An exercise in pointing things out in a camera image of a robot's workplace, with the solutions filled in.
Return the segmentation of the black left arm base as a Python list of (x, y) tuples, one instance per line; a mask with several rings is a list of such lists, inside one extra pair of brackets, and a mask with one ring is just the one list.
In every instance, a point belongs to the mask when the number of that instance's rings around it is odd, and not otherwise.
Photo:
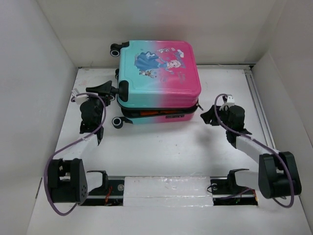
[(106, 175), (103, 186), (93, 189), (81, 206), (123, 206), (125, 176)]

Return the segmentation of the orange patterned towel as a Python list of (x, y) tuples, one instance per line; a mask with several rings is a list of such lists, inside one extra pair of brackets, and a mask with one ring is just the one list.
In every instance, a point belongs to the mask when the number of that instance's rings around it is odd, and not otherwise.
[(167, 114), (175, 114), (178, 110), (145, 110), (140, 111), (140, 116), (157, 116), (157, 115), (167, 115)]

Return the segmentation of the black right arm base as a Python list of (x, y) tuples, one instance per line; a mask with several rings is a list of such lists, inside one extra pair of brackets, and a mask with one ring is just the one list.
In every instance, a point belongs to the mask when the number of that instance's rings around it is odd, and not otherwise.
[(237, 184), (235, 174), (248, 169), (230, 170), (227, 176), (211, 176), (207, 192), (212, 194), (214, 206), (257, 206), (257, 196), (254, 189)]

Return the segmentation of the pink teal kids suitcase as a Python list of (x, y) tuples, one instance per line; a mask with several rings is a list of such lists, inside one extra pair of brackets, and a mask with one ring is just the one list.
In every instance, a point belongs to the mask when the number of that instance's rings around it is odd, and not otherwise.
[[(119, 57), (115, 71), (116, 95), (122, 116), (114, 117), (116, 129), (124, 123), (154, 124), (189, 121), (199, 106), (201, 82), (192, 46), (186, 41), (130, 40), (111, 44)], [(140, 116), (145, 110), (178, 110), (175, 114)]]

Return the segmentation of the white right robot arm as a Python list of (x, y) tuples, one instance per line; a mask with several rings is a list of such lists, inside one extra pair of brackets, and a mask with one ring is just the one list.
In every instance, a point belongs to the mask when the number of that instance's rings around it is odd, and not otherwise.
[(201, 114), (205, 124), (221, 126), (226, 130), (227, 141), (237, 150), (244, 152), (258, 164), (254, 186), (266, 199), (300, 195), (302, 185), (291, 152), (280, 152), (252, 137), (245, 129), (244, 108), (213, 105)]

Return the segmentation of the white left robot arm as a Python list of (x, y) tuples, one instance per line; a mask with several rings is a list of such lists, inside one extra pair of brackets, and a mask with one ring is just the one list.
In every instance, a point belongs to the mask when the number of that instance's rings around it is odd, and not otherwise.
[(79, 139), (67, 147), (64, 156), (53, 156), (47, 164), (45, 189), (52, 203), (80, 204), (92, 190), (104, 194), (111, 189), (106, 171), (88, 170), (84, 164), (102, 141), (106, 107), (116, 92), (111, 81), (86, 88), (85, 93), (74, 91), (71, 101), (79, 104), (81, 113)]

